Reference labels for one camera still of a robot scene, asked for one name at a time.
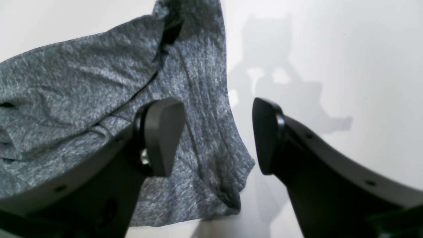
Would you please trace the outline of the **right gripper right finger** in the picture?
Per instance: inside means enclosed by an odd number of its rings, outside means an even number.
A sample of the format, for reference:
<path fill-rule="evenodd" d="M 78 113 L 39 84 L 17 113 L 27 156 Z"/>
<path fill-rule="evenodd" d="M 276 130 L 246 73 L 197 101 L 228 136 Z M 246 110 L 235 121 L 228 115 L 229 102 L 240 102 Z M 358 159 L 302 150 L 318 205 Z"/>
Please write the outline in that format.
<path fill-rule="evenodd" d="M 273 101 L 255 98 L 258 163 L 287 192 L 305 238 L 421 238 L 423 193 L 335 150 Z"/>

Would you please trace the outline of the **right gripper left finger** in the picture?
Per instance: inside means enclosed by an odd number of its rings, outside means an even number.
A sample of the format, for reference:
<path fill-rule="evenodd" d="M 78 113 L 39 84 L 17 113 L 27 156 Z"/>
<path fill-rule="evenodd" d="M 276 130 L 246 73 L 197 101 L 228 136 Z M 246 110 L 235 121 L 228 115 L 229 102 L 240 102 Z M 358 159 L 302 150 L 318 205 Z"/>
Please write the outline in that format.
<path fill-rule="evenodd" d="M 88 159 L 1 199 L 1 237 L 124 238 L 145 179 L 171 175 L 185 120 L 174 97 L 145 104 Z"/>

